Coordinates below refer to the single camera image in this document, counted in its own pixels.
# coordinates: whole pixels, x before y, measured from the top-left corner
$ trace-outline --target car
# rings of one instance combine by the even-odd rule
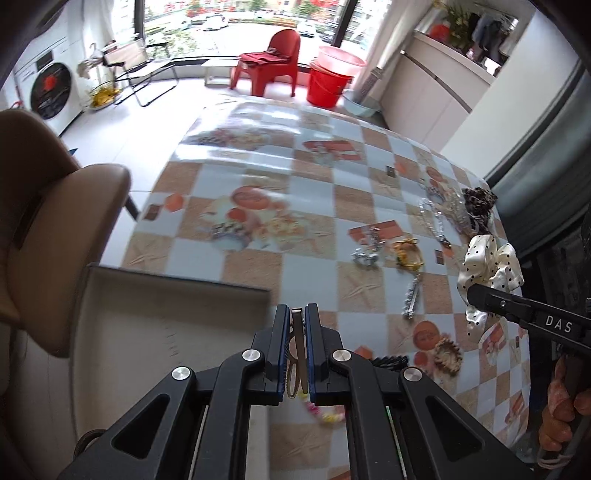
[[[163,33],[165,35],[168,35],[168,34],[171,34],[174,32],[178,32],[179,30],[188,30],[189,28],[191,28],[191,21],[190,20],[181,20],[180,22],[170,22],[163,30]]]
[[[308,22],[302,22],[297,26],[297,32],[302,37],[316,37],[316,27]]]
[[[320,39],[322,41],[325,41],[326,43],[332,43],[334,37],[335,37],[335,32],[326,31],[322,34]]]
[[[220,30],[229,25],[229,21],[223,15],[214,15],[209,17],[202,26],[203,31]]]

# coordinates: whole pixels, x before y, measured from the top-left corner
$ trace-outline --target yellow bracelet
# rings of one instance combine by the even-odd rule
[[[396,252],[396,260],[398,261],[398,265],[400,265],[402,268],[408,268],[413,272],[418,271],[424,265],[423,255],[421,253],[421,249],[419,249],[417,246],[417,243],[418,240],[416,238],[405,238],[399,242],[394,242],[392,246]],[[419,261],[409,261],[408,252],[411,249],[414,250]]]

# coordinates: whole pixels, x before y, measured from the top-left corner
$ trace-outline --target red bucket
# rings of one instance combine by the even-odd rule
[[[351,78],[353,77],[333,73],[311,61],[306,100],[312,105],[332,108]]]

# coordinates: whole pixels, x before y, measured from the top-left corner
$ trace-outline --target hand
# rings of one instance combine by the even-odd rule
[[[564,358],[560,358],[548,387],[548,405],[542,412],[539,431],[540,445],[549,452],[561,451],[562,442],[569,442],[572,438],[567,422],[574,419],[575,409],[581,415],[591,415],[591,388],[578,394],[573,403],[563,383],[565,374]]]

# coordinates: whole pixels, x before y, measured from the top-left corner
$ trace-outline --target tablecloth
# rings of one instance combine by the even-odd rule
[[[435,240],[418,207],[427,186],[443,197],[463,187],[488,188],[442,155],[367,122],[228,96],[199,113],[179,143],[123,266],[265,287],[274,305],[317,303],[322,324],[340,332],[345,348],[408,355],[511,445],[527,426],[528,336],[504,320],[487,325],[482,339],[467,335],[456,283],[469,239],[444,218],[451,250]],[[427,220],[434,220],[429,213]],[[363,242],[363,227],[374,224],[386,246],[375,268],[362,268],[351,253]],[[496,209],[491,228],[506,243]],[[401,311],[413,274],[391,251],[405,236],[419,240],[424,257],[412,321]],[[455,375],[434,362],[442,339],[461,353]],[[346,476],[343,423],[322,423],[297,398],[270,415],[274,479]]]

